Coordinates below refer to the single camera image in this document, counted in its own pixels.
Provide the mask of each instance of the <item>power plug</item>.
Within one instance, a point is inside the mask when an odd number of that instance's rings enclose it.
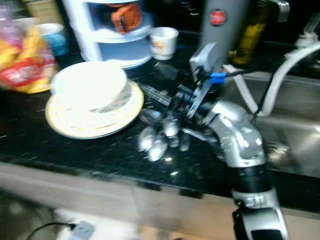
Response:
[[[95,227],[92,224],[82,221],[74,227],[68,240],[89,240],[94,231]]]

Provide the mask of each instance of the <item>white bowl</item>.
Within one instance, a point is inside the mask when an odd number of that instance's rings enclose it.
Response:
[[[58,72],[51,93],[70,108],[92,110],[112,103],[126,83],[125,71],[114,61],[87,61]]]

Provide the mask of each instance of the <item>black granite countertop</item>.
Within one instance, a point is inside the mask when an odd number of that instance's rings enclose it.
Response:
[[[180,45],[169,63],[189,70],[188,59],[194,50]],[[83,62],[79,53],[58,60],[61,68]],[[153,68],[156,62],[152,59],[128,70],[128,77],[173,94],[179,82],[163,79]],[[149,162],[146,153],[137,151],[137,136],[146,127],[138,118],[110,136],[70,139],[47,124],[49,97],[49,92],[24,95],[0,91],[0,161],[104,181],[121,178],[157,191],[168,186],[194,198],[202,194],[231,197],[225,165],[205,143],[192,139],[188,151],[170,148],[162,159]],[[320,212],[320,178],[279,171],[274,171],[274,177],[282,206]]]

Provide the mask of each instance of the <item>white cup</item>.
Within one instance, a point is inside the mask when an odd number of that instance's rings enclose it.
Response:
[[[168,60],[176,51],[179,32],[172,27],[155,27],[150,32],[151,52],[157,60]]]

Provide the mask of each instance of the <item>bottle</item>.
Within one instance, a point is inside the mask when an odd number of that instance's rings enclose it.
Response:
[[[267,0],[258,0],[253,17],[245,28],[236,49],[229,52],[232,63],[245,65],[252,59],[254,50],[260,40],[261,34],[265,29],[268,18]]]

